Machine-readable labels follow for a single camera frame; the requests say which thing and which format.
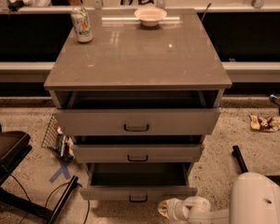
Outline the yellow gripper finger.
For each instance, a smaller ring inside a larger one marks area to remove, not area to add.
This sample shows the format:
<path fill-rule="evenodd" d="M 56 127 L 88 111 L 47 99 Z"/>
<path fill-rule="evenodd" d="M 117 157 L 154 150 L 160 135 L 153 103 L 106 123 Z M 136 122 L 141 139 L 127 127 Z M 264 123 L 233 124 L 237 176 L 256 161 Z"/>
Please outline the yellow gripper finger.
<path fill-rule="evenodd" d="M 158 212 L 166 218 L 172 217 L 172 202 L 170 200 L 161 201 L 158 204 Z"/>

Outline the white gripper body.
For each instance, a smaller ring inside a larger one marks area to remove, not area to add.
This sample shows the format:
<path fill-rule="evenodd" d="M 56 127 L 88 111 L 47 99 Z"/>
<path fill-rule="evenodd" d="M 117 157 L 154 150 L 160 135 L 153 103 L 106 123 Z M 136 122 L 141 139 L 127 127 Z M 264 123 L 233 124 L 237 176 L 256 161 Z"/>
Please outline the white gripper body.
<path fill-rule="evenodd" d="M 168 217 L 187 222 L 209 222 L 210 207 L 210 202 L 199 196 L 185 200 L 173 198 L 168 201 Z"/>

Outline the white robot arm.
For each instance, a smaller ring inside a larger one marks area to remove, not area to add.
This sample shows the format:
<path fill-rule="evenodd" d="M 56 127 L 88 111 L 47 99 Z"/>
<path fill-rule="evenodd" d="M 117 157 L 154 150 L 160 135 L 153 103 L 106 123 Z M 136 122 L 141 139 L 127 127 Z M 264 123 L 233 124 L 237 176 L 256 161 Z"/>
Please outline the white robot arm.
<path fill-rule="evenodd" d="M 280 224 L 280 187 L 258 173 L 243 173 L 232 189 L 228 209 L 211 210 L 200 196 L 172 198 L 158 205 L 163 217 L 187 224 Z"/>

